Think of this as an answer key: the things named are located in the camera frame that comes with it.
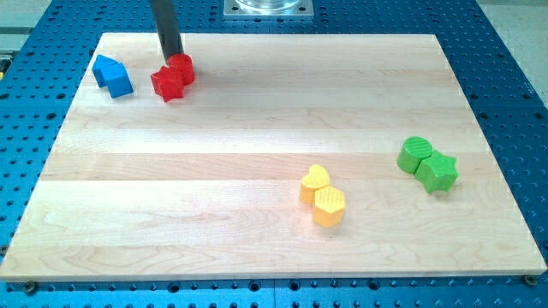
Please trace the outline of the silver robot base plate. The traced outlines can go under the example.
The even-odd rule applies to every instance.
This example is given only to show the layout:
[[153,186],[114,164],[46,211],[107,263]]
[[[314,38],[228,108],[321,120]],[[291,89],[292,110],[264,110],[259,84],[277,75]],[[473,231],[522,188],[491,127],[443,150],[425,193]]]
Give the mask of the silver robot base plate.
[[224,0],[228,17],[313,16],[313,0]]

